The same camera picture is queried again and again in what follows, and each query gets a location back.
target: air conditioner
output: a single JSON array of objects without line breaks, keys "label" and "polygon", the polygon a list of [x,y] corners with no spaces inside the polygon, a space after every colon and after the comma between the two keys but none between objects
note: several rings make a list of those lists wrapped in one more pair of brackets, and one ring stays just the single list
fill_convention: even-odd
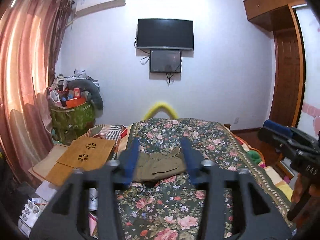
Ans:
[{"label": "air conditioner", "polygon": [[76,16],[84,16],[90,13],[109,8],[124,6],[126,0],[79,0],[76,5]]}]

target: wall-mounted tv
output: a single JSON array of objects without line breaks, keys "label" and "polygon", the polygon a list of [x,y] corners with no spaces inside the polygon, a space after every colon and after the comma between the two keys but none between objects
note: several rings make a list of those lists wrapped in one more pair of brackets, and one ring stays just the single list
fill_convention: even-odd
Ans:
[{"label": "wall-mounted tv", "polygon": [[139,19],[137,48],[193,50],[193,21]]}]

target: black box below television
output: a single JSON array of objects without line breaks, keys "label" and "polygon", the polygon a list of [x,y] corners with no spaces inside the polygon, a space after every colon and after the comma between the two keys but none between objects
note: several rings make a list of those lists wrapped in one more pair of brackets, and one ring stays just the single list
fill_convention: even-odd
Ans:
[{"label": "black box below television", "polygon": [[181,73],[181,50],[150,50],[150,72]]}]

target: floral blanket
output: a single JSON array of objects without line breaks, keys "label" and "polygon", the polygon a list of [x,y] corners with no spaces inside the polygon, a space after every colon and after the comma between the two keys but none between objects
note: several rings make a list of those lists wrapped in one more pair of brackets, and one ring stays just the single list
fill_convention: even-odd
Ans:
[{"label": "floral blanket", "polygon": [[[221,168],[236,171],[249,168],[257,183],[269,194],[286,219],[290,202],[271,182],[265,171],[250,161],[231,133],[217,122],[197,119],[149,119],[132,125],[127,148],[134,137],[140,138],[140,150],[148,154],[167,153],[187,136],[194,149]],[[145,184],[118,192],[117,201],[126,240],[194,240],[204,205],[205,191],[195,190],[186,173],[164,179],[152,188]],[[225,191],[225,237],[231,236],[232,198]]]}]

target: yellow foam arch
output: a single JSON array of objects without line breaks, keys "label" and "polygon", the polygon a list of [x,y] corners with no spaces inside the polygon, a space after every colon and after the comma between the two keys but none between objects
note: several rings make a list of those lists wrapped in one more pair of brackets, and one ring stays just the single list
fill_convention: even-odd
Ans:
[{"label": "yellow foam arch", "polygon": [[146,115],[143,117],[143,120],[150,119],[154,117],[161,109],[163,109],[171,119],[177,119],[178,115],[176,111],[165,102],[157,102],[153,107],[150,108],[150,110],[146,113]]}]

